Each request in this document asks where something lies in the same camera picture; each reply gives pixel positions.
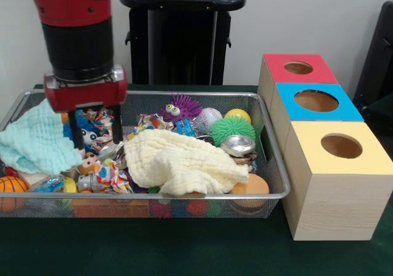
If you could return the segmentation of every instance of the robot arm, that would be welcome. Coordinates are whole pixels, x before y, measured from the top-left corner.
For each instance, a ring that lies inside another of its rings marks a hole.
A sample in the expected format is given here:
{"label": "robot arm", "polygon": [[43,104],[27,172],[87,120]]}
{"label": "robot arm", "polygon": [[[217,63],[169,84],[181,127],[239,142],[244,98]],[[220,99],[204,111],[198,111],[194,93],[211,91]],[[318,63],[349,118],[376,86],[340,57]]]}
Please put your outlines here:
{"label": "robot arm", "polygon": [[122,139],[119,104],[126,78],[113,63],[110,0],[34,0],[42,22],[53,73],[45,94],[55,112],[68,112],[76,147],[84,147],[75,110],[107,106],[114,110],[114,141]]}

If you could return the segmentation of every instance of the wire mesh basket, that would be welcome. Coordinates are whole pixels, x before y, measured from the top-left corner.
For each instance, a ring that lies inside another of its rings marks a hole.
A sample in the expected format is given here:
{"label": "wire mesh basket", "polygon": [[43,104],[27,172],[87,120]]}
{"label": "wire mesh basket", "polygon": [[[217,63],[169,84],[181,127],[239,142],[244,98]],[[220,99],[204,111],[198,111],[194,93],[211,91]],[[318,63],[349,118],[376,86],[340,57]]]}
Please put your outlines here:
{"label": "wire mesh basket", "polygon": [[[266,106],[254,93],[182,92],[225,114],[239,108],[251,116],[257,138],[257,175],[270,194],[212,194],[174,197],[162,194],[83,194],[0,192],[0,216],[33,218],[267,218],[290,190]],[[158,112],[170,102],[171,92],[129,91],[122,105],[124,133],[137,125],[140,114]],[[45,98],[43,90],[20,95],[0,124],[4,130]]]}

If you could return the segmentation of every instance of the light blue towel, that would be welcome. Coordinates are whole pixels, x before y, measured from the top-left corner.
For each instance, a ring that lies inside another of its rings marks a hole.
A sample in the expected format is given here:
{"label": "light blue towel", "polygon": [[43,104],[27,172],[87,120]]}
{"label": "light blue towel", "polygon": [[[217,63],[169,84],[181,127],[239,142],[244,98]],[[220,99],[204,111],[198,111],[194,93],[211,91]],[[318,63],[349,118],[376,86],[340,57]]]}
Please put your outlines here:
{"label": "light blue towel", "polygon": [[73,142],[63,136],[61,115],[46,99],[0,132],[0,159],[21,172],[51,176],[82,163]]}

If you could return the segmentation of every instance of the circular hole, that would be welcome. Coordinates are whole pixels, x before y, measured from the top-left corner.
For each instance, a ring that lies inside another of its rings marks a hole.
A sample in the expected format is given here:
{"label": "circular hole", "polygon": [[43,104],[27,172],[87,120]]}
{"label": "circular hole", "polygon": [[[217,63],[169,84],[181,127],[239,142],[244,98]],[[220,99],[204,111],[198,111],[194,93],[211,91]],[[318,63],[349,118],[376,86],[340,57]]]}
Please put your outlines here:
{"label": "circular hole", "polygon": [[313,72],[314,68],[305,62],[291,61],[284,65],[284,68],[294,74],[309,74]]}
{"label": "circular hole", "polygon": [[353,159],[363,151],[362,145],[347,135],[326,135],[321,139],[322,147],[334,156]]}
{"label": "circular hole", "polygon": [[299,106],[316,112],[330,112],[338,107],[335,97],[320,90],[302,90],[295,95],[295,101]]}

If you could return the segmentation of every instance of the white wall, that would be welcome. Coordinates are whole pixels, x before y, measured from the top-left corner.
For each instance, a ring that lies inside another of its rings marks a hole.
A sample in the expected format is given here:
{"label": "white wall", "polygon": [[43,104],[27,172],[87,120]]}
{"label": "white wall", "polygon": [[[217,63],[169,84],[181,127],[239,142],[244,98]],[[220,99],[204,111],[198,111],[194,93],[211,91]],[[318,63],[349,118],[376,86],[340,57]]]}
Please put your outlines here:
{"label": "white wall", "polygon": [[[232,13],[225,84],[257,84],[264,52],[321,53],[344,89],[356,89],[376,19],[387,0],[247,0]],[[128,9],[112,0],[115,61],[130,69],[124,45]],[[0,0],[0,119],[16,96],[50,70],[32,0]]]}

